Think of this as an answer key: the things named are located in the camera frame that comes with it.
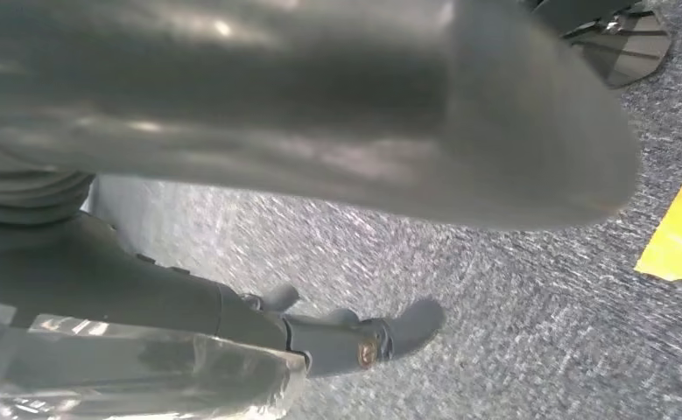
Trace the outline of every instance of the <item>floor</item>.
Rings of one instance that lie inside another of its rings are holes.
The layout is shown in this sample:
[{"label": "floor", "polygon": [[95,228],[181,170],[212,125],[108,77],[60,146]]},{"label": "floor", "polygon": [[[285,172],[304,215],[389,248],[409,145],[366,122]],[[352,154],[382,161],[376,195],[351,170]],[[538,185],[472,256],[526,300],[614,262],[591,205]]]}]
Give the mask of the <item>floor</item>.
[{"label": "floor", "polygon": [[682,282],[633,270],[682,184],[682,0],[660,3],[671,56],[622,92],[640,191],[600,226],[500,234],[116,177],[101,178],[96,212],[164,264],[241,291],[292,282],[298,312],[446,307],[426,351],[311,382],[289,419],[682,419]]}]

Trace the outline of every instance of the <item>clear plastic bag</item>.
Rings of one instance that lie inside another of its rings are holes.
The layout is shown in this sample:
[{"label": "clear plastic bag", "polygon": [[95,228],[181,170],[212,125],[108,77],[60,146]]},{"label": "clear plastic bag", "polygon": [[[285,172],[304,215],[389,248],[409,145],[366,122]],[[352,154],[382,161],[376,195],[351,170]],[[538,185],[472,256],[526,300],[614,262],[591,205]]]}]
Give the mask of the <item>clear plastic bag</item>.
[{"label": "clear plastic bag", "polygon": [[8,340],[9,319],[0,420],[272,420],[306,378],[301,355],[203,334],[45,315]]}]

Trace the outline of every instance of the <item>gray carpet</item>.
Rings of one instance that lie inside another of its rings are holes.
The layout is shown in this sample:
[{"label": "gray carpet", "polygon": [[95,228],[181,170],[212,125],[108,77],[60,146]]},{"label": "gray carpet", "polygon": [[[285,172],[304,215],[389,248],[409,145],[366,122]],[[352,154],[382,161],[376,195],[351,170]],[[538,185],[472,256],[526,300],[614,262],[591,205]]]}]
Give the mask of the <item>gray carpet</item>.
[{"label": "gray carpet", "polygon": [[600,226],[498,234],[113,177],[97,211],[162,263],[244,291],[292,282],[301,312],[379,315],[428,295],[446,307],[426,351],[311,382],[290,419],[682,419],[682,283],[633,271],[682,183],[682,0],[662,11],[671,56],[622,94],[640,191]]}]

